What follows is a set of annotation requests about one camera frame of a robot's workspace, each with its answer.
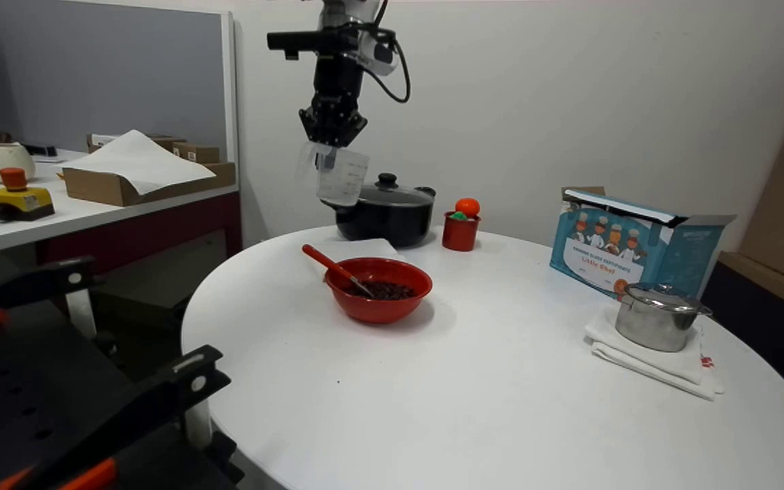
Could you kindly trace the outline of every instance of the white wall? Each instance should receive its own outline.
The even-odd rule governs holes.
[[[213,4],[240,25],[249,239],[332,223],[298,168],[314,59],[284,62],[264,43],[314,27],[319,6]],[[392,0],[387,27],[416,93],[396,107],[364,80],[370,123],[353,147],[374,171],[435,186],[435,223],[470,193],[485,228],[551,243],[558,187],[605,182],[657,208],[739,215],[732,249],[784,136],[784,0]]]

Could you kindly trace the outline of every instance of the gray wall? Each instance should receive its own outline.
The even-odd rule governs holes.
[[[227,151],[220,17],[0,0],[0,129],[70,151],[130,129]]]

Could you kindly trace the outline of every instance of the small red cup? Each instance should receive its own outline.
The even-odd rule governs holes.
[[[443,223],[443,249],[450,251],[473,251],[477,243],[477,227],[480,217],[451,217],[454,213],[447,213],[447,223]]]

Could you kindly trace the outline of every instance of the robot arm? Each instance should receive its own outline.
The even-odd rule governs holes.
[[[396,51],[400,55],[396,34],[381,29],[387,4],[389,0],[325,0],[319,29],[268,36],[269,50],[284,51],[287,59],[298,59],[299,51],[315,51],[315,96],[311,107],[299,111],[311,141],[332,151],[348,147],[367,126],[359,114],[363,73],[378,83],[378,77],[396,72]]]

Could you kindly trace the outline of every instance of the pot handle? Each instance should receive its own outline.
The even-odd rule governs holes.
[[[416,187],[419,193],[427,193],[427,197],[439,197],[439,190],[434,190],[434,187]]]
[[[340,208],[340,205],[332,205],[332,202],[325,202],[325,200],[322,200],[322,205],[332,208],[334,213],[348,213],[348,209],[356,208],[356,205],[352,205],[352,208]]]
[[[615,281],[615,283],[613,283],[613,292],[615,292],[615,296],[619,296],[622,302],[630,302],[630,300],[631,300],[631,296],[630,296],[630,288],[639,288],[639,287],[650,287],[650,283]],[[692,296],[684,296],[684,300],[686,300],[700,317],[709,317],[709,319],[717,317],[713,307],[692,300]]]

